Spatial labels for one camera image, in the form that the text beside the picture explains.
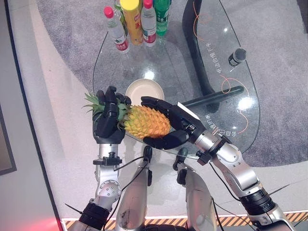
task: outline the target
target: plate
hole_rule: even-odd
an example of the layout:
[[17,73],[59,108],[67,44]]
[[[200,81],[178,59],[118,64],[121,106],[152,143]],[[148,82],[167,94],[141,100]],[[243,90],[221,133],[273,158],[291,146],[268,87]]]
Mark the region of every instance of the plate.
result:
[[153,80],[141,78],[132,82],[126,90],[125,95],[130,97],[132,105],[141,105],[142,96],[151,96],[164,100],[164,92],[158,83]]

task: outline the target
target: hazard stripe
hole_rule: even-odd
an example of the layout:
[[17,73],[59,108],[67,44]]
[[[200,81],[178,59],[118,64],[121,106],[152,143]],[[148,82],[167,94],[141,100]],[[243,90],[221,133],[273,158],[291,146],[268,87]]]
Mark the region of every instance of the hazard stripe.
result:
[[[285,213],[285,216],[288,218],[290,222],[299,222],[303,218],[305,220],[308,220],[308,212],[306,211],[295,211],[295,212],[288,212]],[[222,226],[245,226],[247,224],[252,225],[249,217],[240,215],[239,217],[236,216],[221,216],[219,217],[219,220],[222,224]],[[63,224],[65,224],[66,228],[68,229],[73,225],[73,223],[76,221],[76,219],[70,220],[70,219],[64,219]],[[161,224],[166,224],[166,225],[174,225],[174,226],[182,226],[186,227],[186,222],[187,222],[187,217],[181,216],[178,218],[177,216],[172,216],[172,217],[151,217],[151,219],[146,219],[144,224],[154,224],[154,225],[161,225]],[[110,220],[106,226],[106,230],[112,230],[116,226],[116,221]]]

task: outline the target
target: yellow pineapple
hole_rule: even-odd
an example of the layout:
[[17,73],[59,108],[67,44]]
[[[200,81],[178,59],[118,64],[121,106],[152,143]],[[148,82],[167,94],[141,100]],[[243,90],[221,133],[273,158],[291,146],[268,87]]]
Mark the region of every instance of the yellow pineapple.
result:
[[[102,113],[104,105],[99,104],[98,98],[91,93],[86,94],[86,100],[92,104],[90,111],[93,114]],[[170,131],[170,122],[164,114],[155,109],[145,106],[126,105],[118,99],[119,125],[133,136],[143,139],[144,137],[160,138],[167,135]]]

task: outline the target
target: glass tabletop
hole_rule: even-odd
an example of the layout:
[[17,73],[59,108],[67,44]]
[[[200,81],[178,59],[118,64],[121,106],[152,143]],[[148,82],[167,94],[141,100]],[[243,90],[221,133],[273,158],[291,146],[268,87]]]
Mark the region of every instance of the glass tabletop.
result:
[[[229,64],[240,44],[223,6],[219,0],[176,0],[170,12],[168,31],[153,47],[130,43],[122,54],[106,35],[94,68],[94,92],[113,85],[125,94],[133,81],[152,79],[167,102],[181,102],[206,129],[218,129],[245,152],[258,132],[259,103],[246,61]],[[189,158],[198,158],[194,145],[183,146]]]

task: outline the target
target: pineapple leaf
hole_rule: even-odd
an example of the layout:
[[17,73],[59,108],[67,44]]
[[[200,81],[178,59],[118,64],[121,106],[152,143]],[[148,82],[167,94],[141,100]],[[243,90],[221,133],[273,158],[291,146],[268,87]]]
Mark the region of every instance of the pineapple leaf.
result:
[[123,103],[119,103],[117,106],[120,110],[126,110],[127,109],[127,106]]
[[[90,101],[92,104],[87,104],[87,105],[84,105],[83,107],[92,107],[92,109],[87,111],[87,112],[93,111],[93,115],[96,115],[97,113],[101,113],[96,118],[96,120],[99,119],[101,117],[102,113],[104,112],[105,105],[101,105],[99,103],[99,100],[98,100],[96,95],[93,95],[91,93],[89,93],[89,94],[85,93],[85,95],[86,95],[85,100]],[[119,108],[119,116],[118,116],[117,119],[119,121],[122,121],[124,116],[128,113],[129,106],[125,105],[124,103],[121,103],[121,101],[118,98],[116,100],[117,100],[117,106]]]

